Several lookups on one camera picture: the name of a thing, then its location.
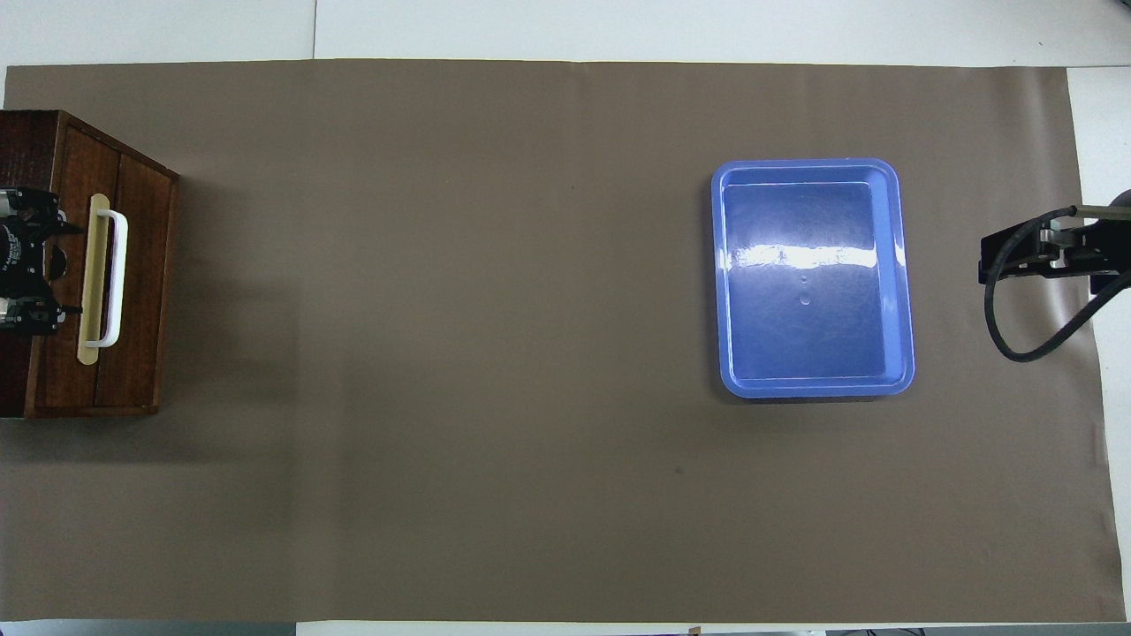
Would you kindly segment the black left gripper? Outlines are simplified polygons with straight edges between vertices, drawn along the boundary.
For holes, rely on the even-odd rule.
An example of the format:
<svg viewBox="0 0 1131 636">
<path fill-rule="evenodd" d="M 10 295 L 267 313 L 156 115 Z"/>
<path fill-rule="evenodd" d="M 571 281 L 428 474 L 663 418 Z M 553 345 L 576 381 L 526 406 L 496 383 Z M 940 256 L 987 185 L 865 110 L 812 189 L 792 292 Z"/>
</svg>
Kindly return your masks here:
<svg viewBox="0 0 1131 636">
<path fill-rule="evenodd" d="M 28 186 L 5 187 L 1 230 L 1 330 L 21 335 L 54 335 L 83 307 L 60 306 L 45 295 L 43 250 L 35 238 L 81 235 L 59 206 L 57 194 Z"/>
</svg>

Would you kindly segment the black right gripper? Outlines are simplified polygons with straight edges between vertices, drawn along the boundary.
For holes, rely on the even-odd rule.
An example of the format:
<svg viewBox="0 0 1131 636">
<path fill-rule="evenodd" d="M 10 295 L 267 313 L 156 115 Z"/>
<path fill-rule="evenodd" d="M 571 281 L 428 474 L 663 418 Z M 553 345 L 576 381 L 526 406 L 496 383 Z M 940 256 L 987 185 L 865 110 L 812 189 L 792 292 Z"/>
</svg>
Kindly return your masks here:
<svg viewBox="0 0 1131 636">
<path fill-rule="evenodd" d="M 1057 243 L 1052 238 L 1062 232 L 1062 220 L 1072 217 L 1072 212 L 1043 213 L 982 237 L 978 282 L 985 284 L 990 280 L 1025 276 L 1048 280 L 1074 276 L 1063 261 L 1064 251 L 1071 243 Z M 1079 243 L 1074 246 L 1074 268 L 1093 275 L 1091 295 L 1100 295 L 1112 286 L 1119 293 L 1123 289 L 1120 278 L 1130 269 L 1130 222 L 1095 221 L 1079 227 L 1077 234 Z"/>
</svg>

